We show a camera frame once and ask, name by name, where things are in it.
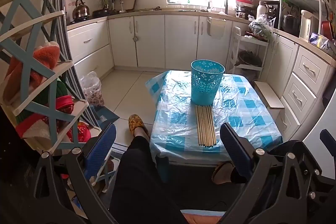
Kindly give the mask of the bundle wooden chopstick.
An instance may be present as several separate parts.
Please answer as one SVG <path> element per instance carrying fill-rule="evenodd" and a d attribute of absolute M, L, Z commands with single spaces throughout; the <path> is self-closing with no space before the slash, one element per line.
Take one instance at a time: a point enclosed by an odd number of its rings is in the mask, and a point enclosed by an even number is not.
<path fill-rule="evenodd" d="M 208 106 L 204 107 L 204 117 L 205 117 L 205 125 L 207 128 L 207 139 L 208 139 L 208 146 L 211 145 L 212 143 L 212 138 L 211 138 L 211 130 L 210 130 L 210 120 L 209 120 L 209 116 L 208 116 Z"/>
<path fill-rule="evenodd" d="M 215 124 L 214 124 L 214 118 L 213 118 L 213 110 L 212 106 L 209 107 L 209 116 L 210 116 L 210 129 L 211 129 L 211 136 L 213 139 L 213 145 L 217 144 L 217 139 L 216 139 L 216 133 L 215 133 Z"/>
<path fill-rule="evenodd" d="M 207 137 L 206 137 L 206 124 L 205 124 L 205 116 L 204 116 L 204 111 L 202 106 L 199 106 L 199 116 L 200 116 L 200 124 L 201 124 L 201 128 L 202 128 L 202 138 L 203 138 L 203 144 L 206 145 L 207 144 Z"/>
<path fill-rule="evenodd" d="M 200 127 L 200 120 L 199 120 L 199 112 L 198 112 L 198 105 L 195 105 L 195 114 L 197 119 L 197 133 L 198 133 L 198 144 L 202 145 L 202 137 L 201 137 L 201 127 Z"/>

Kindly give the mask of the kitchen faucet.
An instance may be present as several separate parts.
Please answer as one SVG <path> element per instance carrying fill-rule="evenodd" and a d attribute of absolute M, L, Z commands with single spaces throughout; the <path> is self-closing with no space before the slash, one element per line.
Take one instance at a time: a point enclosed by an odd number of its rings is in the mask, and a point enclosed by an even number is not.
<path fill-rule="evenodd" d="M 224 0 L 224 13 L 228 15 L 228 0 Z"/>

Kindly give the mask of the blue white checkered tablecloth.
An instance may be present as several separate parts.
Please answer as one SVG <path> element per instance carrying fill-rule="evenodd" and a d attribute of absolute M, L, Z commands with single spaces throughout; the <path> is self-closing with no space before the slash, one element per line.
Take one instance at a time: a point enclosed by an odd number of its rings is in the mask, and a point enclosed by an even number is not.
<path fill-rule="evenodd" d="M 156 104 L 150 138 L 153 157 L 166 157 L 173 164 L 229 161 L 220 136 L 224 123 L 254 148 L 269 151 L 282 143 L 273 118 L 245 77 L 224 74 L 213 104 L 207 107 L 193 104 L 191 80 L 191 72 L 167 71 L 146 83 Z"/>

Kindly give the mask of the blue dustpan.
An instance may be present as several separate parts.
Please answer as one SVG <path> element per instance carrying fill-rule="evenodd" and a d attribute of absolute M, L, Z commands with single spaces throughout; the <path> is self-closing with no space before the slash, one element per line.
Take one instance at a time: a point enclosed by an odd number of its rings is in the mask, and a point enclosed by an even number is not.
<path fill-rule="evenodd" d="M 110 123 L 114 123 L 120 118 L 105 106 L 90 105 L 90 109 L 92 110 L 94 117 L 96 118 L 98 125 L 102 130 Z"/>

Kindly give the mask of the person leg black trousers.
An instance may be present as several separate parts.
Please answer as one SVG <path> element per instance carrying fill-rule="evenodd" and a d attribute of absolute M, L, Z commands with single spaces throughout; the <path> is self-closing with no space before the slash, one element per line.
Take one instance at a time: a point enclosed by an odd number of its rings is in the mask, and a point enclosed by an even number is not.
<path fill-rule="evenodd" d="M 187 223 L 165 191 L 149 142 L 141 135 L 122 155 L 109 212 L 118 223 Z"/>

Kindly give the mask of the yellow patterned slipper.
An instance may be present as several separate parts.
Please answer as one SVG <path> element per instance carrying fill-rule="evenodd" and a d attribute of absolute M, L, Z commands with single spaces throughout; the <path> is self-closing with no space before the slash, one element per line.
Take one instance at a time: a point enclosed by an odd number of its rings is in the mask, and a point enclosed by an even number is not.
<path fill-rule="evenodd" d="M 137 114 L 132 114 L 128 119 L 129 131 L 132 135 L 135 135 L 136 128 L 142 128 L 144 132 L 146 132 L 145 124 L 142 119 Z"/>

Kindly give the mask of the plastic bag waste bin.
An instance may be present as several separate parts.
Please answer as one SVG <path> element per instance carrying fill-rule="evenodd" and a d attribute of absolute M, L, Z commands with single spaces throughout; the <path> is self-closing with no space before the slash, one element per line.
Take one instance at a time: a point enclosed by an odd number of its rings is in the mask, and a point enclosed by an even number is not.
<path fill-rule="evenodd" d="M 95 71 L 89 72 L 80 79 L 80 85 L 90 105 L 95 107 L 104 106 L 101 81 Z"/>

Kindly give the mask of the teal perforated plastic basket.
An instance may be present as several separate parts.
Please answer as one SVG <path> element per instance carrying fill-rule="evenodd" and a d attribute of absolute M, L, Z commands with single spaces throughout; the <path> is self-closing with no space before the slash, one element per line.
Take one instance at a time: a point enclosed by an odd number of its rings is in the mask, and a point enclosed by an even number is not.
<path fill-rule="evenodd" d="M 194 60 L 191 63 L 191 101 L 195 105 L 213 104 L 225 67 L 212 60 Z"/>

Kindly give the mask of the white blue corner shelf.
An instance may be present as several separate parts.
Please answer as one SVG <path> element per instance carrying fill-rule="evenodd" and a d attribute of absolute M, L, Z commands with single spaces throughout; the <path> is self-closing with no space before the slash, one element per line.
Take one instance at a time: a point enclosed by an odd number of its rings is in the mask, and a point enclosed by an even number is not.
<path fill-rule="evenodd" d="M 93 130 L 71 85 L 64 23 L 57 0 L 1 0 L 1 109 L 19 138 L 54 155 L 78 150 Z"/>

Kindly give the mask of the white rolling trolley rack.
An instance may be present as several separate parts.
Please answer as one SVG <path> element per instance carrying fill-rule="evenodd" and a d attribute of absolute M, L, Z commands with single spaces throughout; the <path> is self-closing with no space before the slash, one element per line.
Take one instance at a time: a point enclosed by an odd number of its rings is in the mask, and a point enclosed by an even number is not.
<path fill-rule="evenodd" d="M 269 42 L 234 27 L 230 44 L 227 73 L 244 76 L 251 83 L 257 81 L 264 68 Z"/>

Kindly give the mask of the white hanging door bin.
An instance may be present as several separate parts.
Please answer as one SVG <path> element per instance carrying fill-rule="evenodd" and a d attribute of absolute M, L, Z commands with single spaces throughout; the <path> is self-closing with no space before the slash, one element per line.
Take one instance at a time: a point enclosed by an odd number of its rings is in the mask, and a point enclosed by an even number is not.
<path fill-rule="evenodd" d="M 225 27 L 226 27 L 225 19 L 217 19 L 217 18 L 208 17 L 207 34 L 213 39 L 220 40 L 223 37 Z"/>

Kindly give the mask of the bagged green vegetables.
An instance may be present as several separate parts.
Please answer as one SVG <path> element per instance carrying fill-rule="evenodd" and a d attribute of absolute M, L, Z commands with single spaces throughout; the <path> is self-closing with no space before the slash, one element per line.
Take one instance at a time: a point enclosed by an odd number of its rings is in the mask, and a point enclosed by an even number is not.
<path fill-rule="evenodd" d="M 270 40 L 273 34 L 274 20 L 268 20 L 266 14 L 260 14 L 255 20 L 249 24 L 249 29 L 258 37 Z"/>

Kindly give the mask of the white thermos bottle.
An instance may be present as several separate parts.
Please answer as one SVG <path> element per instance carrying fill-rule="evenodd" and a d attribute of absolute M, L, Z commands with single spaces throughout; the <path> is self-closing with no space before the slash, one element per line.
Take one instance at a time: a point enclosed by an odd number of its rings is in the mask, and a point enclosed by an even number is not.
<path fill-rule="evenodd" d="M 269 7 L 265 3 L 265 1 L 260 1 L 257 7 L 257 10 L 256 10 L 256 17 L 258 18 L 261 15 L 267 15 L 268 11 L 269 11 Z"/>

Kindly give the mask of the white electric thermos pot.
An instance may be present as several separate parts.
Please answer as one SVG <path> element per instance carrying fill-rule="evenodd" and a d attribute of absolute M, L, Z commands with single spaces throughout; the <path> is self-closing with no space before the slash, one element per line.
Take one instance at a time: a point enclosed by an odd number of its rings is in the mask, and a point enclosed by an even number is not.
<path fill-rule="evenodd" d="M 318 17 L 309 11 L 301 10 L 301 26 L 299 37 L 308 41 L 312 33 L 318 33 L 318 29 Z"/>

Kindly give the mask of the steel kettle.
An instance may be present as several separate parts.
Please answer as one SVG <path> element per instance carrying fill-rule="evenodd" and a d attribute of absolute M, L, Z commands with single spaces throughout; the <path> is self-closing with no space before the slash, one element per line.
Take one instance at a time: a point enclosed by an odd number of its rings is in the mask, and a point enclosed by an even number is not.
<path fill-rule="evenodd" d="M 72 11 L 73 20 L 82 20 L 88 18 L 90 15 L 89 7 L 83 2 L 83 0 L 75 1 L 75 8 Z"/>

